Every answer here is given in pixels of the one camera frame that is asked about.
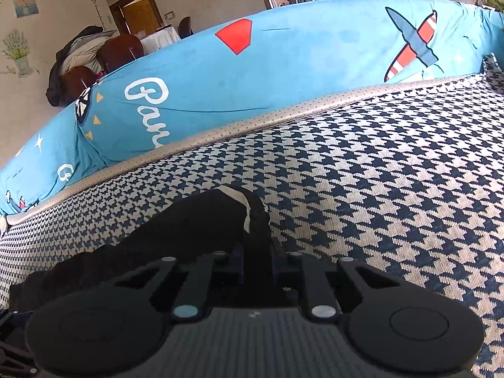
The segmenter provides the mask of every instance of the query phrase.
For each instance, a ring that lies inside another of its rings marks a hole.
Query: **black circular foot pad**
[[[26,328],[36,363],[63,376],[112,375],[154,354],[163,319],[137,290],[72,294],[38,310]]]
[[[366,295],[351,313],[347,333],[366,358],[414,374],[472,365],[484,339],[481,320],[469,308],[414,287]]]

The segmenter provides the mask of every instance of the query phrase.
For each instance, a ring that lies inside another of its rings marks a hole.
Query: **white star print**
[[[44,140],[44,138],[40,137],[40,134],[38,134],[38,139],[37,139],[37,143],[35,144],[35,146],[38,146],[38,149],[40,150],[40,153],[42,153],[42,141]]]
[[[464,61],[464,59],[460,56],[460,52],[459,52],[459,51],[457,51],[457,55],[455,55],[454,60],[455,60],[455,61],[457,62],[457,64],[459,64],[459,65],[460,65],[460,63],[461,63],[462,61]]]

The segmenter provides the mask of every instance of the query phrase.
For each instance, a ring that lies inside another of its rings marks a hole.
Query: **blue fabric with cartoon print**
[[[231,122],[348,89],[480,72],[492,52],[504,63],[503,18],[443,0],[322,0],[199,32],[105,76],[36,134],[0,173],[0,213]]]

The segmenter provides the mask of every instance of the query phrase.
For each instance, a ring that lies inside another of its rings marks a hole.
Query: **wall decal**
[[[16,8],[17,18],[38,14],[38,7],[35,0],[14,0],[14,8]]]
[[[2,74],[17,74],[18,72],[14,69],[14,68],[11,68],[7,65],[7,71],[1,71],[0,70],[0,75]]]
[[[0,52],[3,52],[7,58],[12,59],[16,63],[18,77],[29,76],[33,72],[33,68],[30,67],[30,63],[28,62],[30,46],[24,33],[13,30],[11,34],[3,39],[3,43],[6,49]]]

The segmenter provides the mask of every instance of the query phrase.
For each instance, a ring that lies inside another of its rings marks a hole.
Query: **wooden door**
[[[121,10],[131,34],[138,34],[143,30],[150,35],[161,27],[149,0],[140,0],[122,7]]]
[[[156,5],[156,1],[134,1],[135,0],[119,0],[110,6],[110,12],[114,17],[119,32],[121,34],[137,34],[138,32],[145,30],[147,35],[152,34],[161,27],[163,22]]]

